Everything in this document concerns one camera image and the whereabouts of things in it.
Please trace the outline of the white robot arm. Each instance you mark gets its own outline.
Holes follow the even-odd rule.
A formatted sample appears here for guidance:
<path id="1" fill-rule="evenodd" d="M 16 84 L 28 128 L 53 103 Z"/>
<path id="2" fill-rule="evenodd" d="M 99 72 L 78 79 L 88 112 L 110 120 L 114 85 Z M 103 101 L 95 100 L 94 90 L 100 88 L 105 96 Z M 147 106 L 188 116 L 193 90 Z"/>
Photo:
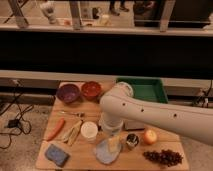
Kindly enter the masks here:
<path id="1" fill-rule="evenodd" d="M 105 92 L 99 105 L 101 128 L 110 136 L 119 134 L 129 119 L 213 146 L 213 109 L 138 100 L 126 82 Z"/>

